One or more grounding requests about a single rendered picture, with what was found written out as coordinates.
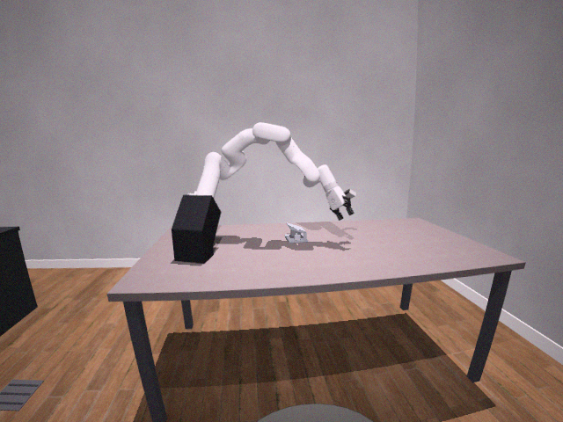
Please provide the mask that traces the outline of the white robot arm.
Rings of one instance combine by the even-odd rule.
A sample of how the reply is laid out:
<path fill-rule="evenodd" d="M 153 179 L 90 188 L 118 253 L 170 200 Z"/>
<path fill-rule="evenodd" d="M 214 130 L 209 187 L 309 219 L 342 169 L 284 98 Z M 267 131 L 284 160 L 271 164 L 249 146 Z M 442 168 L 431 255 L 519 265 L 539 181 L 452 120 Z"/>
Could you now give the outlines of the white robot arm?
<path fill-rule="evenodd" d="M 303 177 L 303 184 L 306 187 L 313 187 L 321 183 L 325 192 L 327 192 L 338 186 L 327 165 L 317 168 L 296 146 L 293 139 L 289 138 L 290 132 L 288 129 L 267 123 L 257 123 L 253 128 L 240 132 L 222 147 L 222 153 L 230 162 L 229 164 L 215 152 L 206 156 L 201 180 L 193 195 L 212 195 L 215 198 L 219 179 L 229 178 L 245 165 L 246 155 L 243 151 L 240 151 L 253 143 L 267 144 L 270 141 L 276 142 L 288 161 L 295 164 L 306 176 Z"/>

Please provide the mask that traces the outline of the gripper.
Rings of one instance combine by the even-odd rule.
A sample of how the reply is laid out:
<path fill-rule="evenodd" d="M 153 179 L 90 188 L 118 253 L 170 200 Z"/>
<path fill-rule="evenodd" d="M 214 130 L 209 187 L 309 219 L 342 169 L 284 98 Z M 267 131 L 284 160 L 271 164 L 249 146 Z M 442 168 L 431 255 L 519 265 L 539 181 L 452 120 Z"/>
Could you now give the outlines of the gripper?
<path fill-rule="evenodd" d="M 335 186 L 334 188 L 330 189 L 325 193 L 325 195 L 330 205 L 330 209 L 336 214 L 339 221 L 343 219 L 343 216 L 340 212 L 340 205 L 346 207 L 349 215 L 354 214 L 354 211 L 351 208 L 350 197 L 347 197 L 339 186 Z M 337 210 L 337 212 L 335 209 Z"/>

